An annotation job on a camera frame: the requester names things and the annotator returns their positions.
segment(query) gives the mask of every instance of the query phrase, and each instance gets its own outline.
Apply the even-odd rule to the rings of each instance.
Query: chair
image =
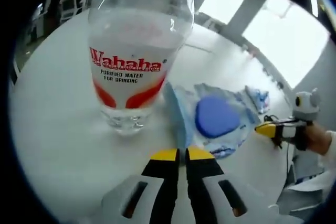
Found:
[[[82,7],[77,6],[76,0],[62,0],[61,1],[61,24],[75,17],[82,11]]]

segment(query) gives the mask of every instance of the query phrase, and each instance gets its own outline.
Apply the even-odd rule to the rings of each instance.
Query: wahaha label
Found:
[[[167,58],[171,59],[175,50],[143,49],[144,53],[136,50],[137,54],[122,56],[90,47],[93,84],[103,104],[138,109],[155,101],[171,66],[172,60]]]

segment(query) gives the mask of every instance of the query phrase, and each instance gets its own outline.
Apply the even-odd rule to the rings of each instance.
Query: blue sponge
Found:
[[[223,98],[208,95],[197,103],[195,123],[203,136],[216,138],[238,128],[240,119]]]

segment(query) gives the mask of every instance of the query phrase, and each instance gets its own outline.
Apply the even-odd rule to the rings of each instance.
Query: white round table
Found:
[[[35,50],[10,95],[19,160],[37,196],[61,221],[91,213],[106,192],[140,174],[153,153],[176,146],[162,97],[147,127],[133,137],[119,137],[103,120],[91,80],[87,16],[83,12],[67,21]],[[270,114],[291,113],[256,59],[199,25],[178,53],[169,80],[186,88],[205,82],[232,91],[249,84],[270,91]],[[270,204],[278,199],[286,180],[286,146],[275,149],[252,133],[218,162]],[[194,223],[185,179],[182,167],[172,223]]]

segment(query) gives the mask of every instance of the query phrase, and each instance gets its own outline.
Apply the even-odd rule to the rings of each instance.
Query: white sleeve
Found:
[[[328,132],[331,134],[331,144],[327,153],[320,156],[320,161],[326,169],[336,169],[336,132]]]

